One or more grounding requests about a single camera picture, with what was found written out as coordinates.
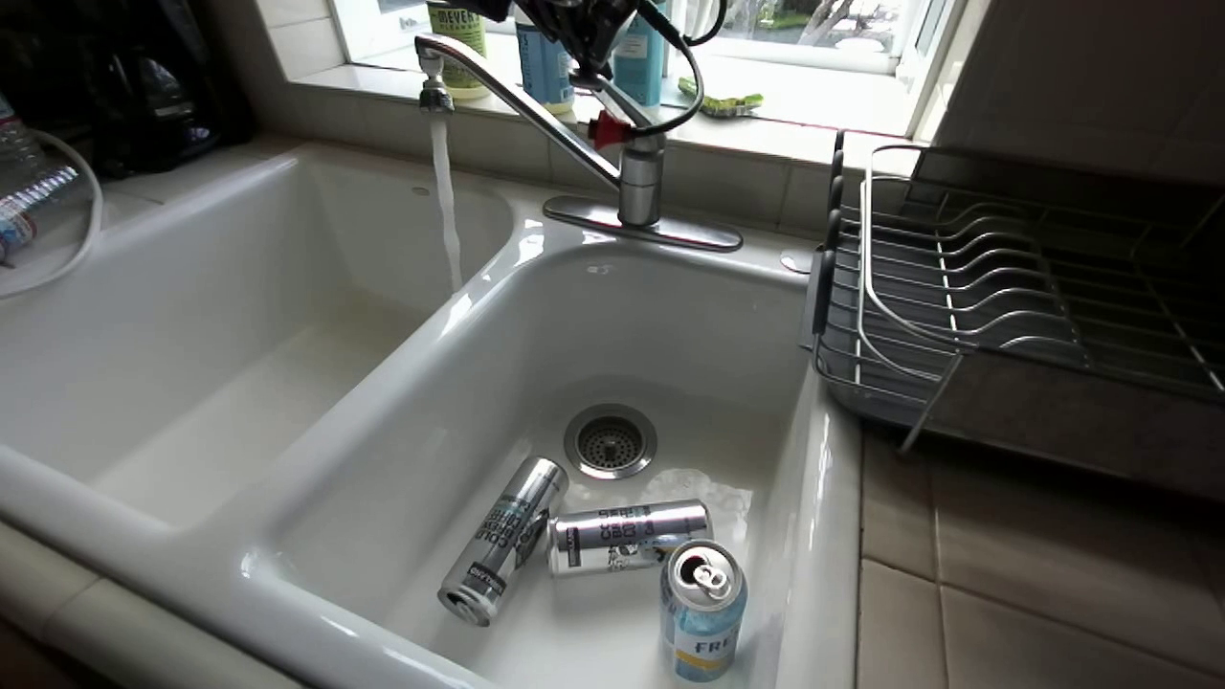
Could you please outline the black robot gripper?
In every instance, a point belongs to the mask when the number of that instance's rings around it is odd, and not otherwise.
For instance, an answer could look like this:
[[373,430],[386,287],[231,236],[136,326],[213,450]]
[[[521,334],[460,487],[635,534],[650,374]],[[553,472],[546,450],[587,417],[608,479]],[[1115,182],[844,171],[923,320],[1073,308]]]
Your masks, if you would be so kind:
[[453,0],[484,20],[521,10],[536,32],[553,38],[583,75],[612,72],[612,41],[625,34],[644,0]]

